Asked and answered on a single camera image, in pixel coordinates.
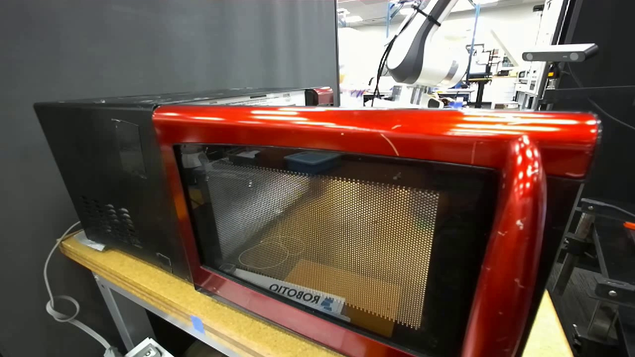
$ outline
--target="ceiling light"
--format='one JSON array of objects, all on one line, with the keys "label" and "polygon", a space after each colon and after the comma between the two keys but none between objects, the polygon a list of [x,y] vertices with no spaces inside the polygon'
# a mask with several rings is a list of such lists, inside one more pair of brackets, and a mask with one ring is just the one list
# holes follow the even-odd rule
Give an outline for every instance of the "ceiling light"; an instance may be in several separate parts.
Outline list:
[{"label": "ceiling light", "polygon": [[498,0],[470,0],[474,5],[478,3],[478,5],[482,5],[482,3],[494,3],[494,1],[498,1]]},{"label": "ceiling light", "polygon": [[343,19],[345,23],[359,23],[359,21],[363,21],[361,15],[343,15],[341,19]]}]

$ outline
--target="cardboard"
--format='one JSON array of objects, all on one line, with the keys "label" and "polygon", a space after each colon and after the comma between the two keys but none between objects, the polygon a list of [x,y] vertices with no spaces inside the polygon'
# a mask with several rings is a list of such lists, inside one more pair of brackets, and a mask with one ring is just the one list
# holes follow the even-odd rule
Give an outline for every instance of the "cardboard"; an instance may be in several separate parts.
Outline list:
[{"label": "cardboard", "polygon": [[347,315],[353,325],[385,337],[393,335],[401,285],[318,263],[306,257],[298,259],[286,279],[345,297],[343,315]]}]

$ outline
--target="table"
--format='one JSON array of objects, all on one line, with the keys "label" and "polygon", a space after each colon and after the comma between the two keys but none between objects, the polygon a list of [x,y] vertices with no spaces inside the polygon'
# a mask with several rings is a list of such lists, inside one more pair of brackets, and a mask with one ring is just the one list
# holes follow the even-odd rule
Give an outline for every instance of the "table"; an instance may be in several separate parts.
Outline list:
[{"label": "table", "polygon": [[[64,239],[62,251],[95,275],[127,349],[153,335],[145,315],[151,311],[224,355],[339,355],[236,305],[201,293],[191,281],[125,251],[95,251],[76,236]],[[524,355],[572,355],[548,293],[542,297]]]}]

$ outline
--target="black panel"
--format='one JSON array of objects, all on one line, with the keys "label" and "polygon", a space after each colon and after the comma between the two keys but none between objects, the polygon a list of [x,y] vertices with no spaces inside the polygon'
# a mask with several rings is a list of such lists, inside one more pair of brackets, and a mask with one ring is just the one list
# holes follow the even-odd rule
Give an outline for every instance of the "black panel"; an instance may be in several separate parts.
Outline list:
[{"label": "black panel", "polygon": [[189,275],[153,107],[42,103],[36,111],[87,236]]},{"label": "black panel", "polygon": [[593,111],[601,118],[601,144],[584,196],[635,202],[635,1],[576,0],[566,13],[562,43],[597,43],[587,63],[564,63],[558,89],[546,91],[550,109]]}]

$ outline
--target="wall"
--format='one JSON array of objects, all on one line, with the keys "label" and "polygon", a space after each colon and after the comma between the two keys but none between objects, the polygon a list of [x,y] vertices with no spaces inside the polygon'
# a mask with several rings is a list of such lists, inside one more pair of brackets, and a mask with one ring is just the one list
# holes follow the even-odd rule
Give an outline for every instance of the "wall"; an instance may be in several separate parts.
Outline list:
[{"label": "wall", "polygon": [[[2,357],[101,355],[44,313],[42,261],[76,212],[34,101],[337,85],[335,5],[324,0],[4,0],[0,43]],[[52,269],[81,319],[117,341],[91,275],[60,255]]]},{"label": "wall", "polygon": [[[457,33],[470,43],[474,23],[474,11],[451,13],[439,33]],[[399,19],[391,25],[389,33],[395,33]],[[506,7],[484,7],[478,19],[478,41],[496,45],[490,29],[506,43],[510,53],[522,63],[522,51],[536,43],[540,27],[540,11],[532,11],[532,5],[506,5]],[[345,79],[345,87],[359,87],[369,81],[377,71],[377,61],[383,49],[385,25],[365,27],[339,27],[339,67]]]}]

